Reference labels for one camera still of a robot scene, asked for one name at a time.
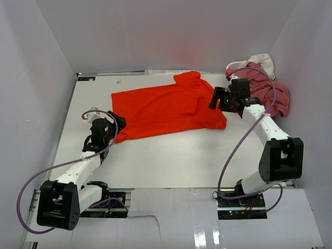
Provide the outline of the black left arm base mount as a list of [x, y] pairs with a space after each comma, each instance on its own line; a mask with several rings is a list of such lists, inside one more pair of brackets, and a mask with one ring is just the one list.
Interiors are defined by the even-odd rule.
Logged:
[[127, 218], [128, 211], [118, 199], [129, 209], [131, 189], [110, 189], [108, 197], [112, 199], [93, 208], [88, 208], [81, 213], [80, 218]]

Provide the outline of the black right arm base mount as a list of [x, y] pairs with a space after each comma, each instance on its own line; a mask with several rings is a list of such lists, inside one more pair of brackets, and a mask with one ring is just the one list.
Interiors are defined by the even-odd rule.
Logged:
[[217, 190], [212, 193], [217, 203], [219, 220], [267, 219], [265, 200], [262, 194], [236, 200], [222, 199]]

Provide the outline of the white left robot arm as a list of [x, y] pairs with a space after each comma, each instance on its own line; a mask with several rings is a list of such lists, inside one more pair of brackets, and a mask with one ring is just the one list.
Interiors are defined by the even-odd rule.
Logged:
[[104, 207], [112, 197], [108, 184], [87, 179], [105, 161], [117, 135], [127, 126], [126, 119], [107, 111], [105, 117], [91, 110], [83, 119], [91, 124], [80, 159], [53, 181], [40, 187], [37, 224], [44, 227], [73, 230], [82, 212], [91, 206]]

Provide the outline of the orange t shirt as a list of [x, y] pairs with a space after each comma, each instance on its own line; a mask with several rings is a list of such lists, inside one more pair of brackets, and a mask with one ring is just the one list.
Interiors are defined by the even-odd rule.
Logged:
[[185, 72], [173, 79], [171, 85], [111, 94], [113, 112], [127, 122], [116, 143], [193, 129], [226, 128], [224, 114], [209, 108], [214, 89], [199, 72]]

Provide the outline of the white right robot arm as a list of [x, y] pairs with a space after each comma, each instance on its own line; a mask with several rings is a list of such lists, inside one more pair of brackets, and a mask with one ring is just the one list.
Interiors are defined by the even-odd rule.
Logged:
[[244, 78], [232, 78], [225, 88], [215, 87], [209, 104], [212, 110], [237, 113], [254, 131], [264, 146], [258, 170], [237, 182], [234, 191], [217, 196], [235, 200], [241, 207], [248, 206], [253, 196], [282, 182], [298, 179], [302, 175], [303, 141], [282, 131], [269, 116], [263, 103], [250, 94], [250, 84]]

